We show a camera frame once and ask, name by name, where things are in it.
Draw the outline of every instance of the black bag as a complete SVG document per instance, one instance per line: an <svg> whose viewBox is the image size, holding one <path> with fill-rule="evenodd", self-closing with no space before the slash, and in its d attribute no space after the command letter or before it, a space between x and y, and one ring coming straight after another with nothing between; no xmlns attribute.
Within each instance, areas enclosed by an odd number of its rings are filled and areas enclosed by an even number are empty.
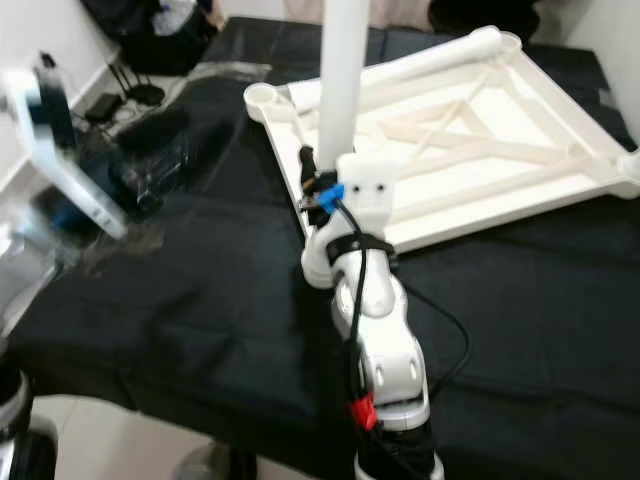
<svg viewBox="0 0 640 480"><path fill-rule="evenodd" d="M151 18L159 0L82 0L102 31L114 40L130 34L153 33Z"/></svg>
<svg viewBox="0 0 640 480"><path fill-rule="evenodd" d="M154 32L159 0L82 0L100 28L122 46L131 69L149 75L185 75L200 60L216 29L194 5L182 27L169 36Z"/></svg>
<svg viewBox="0 0 640 480"><path fill-rule="evenodd" d="M216 32L194 6L182 28L169 36L152 32L122 36L122 54L132 70L150 75L185 75L200 60Z"/></svg>

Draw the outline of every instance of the white pole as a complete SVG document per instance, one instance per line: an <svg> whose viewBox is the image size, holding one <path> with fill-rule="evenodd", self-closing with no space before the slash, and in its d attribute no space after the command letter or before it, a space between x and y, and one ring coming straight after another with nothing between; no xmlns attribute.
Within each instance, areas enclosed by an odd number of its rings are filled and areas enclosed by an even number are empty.
<svg viewBox="0 0 640 480"><path fill-rule="evenodd" d="M353 153L370 0L326 0L322 30L322 98L318 168L332 170Z"/></svg>

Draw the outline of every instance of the white tray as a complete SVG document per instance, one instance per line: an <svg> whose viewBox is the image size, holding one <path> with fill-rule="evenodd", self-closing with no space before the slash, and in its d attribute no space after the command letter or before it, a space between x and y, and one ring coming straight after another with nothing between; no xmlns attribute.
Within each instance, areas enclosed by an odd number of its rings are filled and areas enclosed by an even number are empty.
<svg viewBox="0 0 640 480"><path fill-rule="evenodd" d="M355 148L398 159L385 233L399 252L604 194L640 195L638 157L513 42L489 61L363 88ZM283 92L254 85L245 99L265 125L295 207L298 152L317 147L318 110L299 113Z"/></svg>

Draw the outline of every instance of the tiled floor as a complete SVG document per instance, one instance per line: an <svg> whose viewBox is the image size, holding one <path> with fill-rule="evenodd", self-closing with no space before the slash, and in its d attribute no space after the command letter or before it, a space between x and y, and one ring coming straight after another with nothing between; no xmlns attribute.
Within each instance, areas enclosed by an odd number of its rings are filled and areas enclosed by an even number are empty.
<svg viewBox="0 0 640 480"><path fill-rule="evenodd" d="M96 400L37 399L34 413L58 429L56 480L173 480L184 457L211 442ZM260 480L311 480L265 459L258 467Z"/></svg>

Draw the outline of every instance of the black strap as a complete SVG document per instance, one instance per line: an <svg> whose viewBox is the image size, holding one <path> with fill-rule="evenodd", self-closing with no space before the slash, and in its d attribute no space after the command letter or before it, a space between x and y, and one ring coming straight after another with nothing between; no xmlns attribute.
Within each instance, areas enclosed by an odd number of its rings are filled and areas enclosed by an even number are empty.
<svg viewBox="0 0 640 480"><path fill-rule="evenodd" d="M387 252L387 255L394 257L396 254L393 245L380 240L379 238L364 233L361 236L355 233L345 235L344 237L336 238L334 241L327 245L327 256L329 257L329 263L333 265L338 258L345 253L355 252L361 250L362 246L366 250L382 250Z"/></svg>

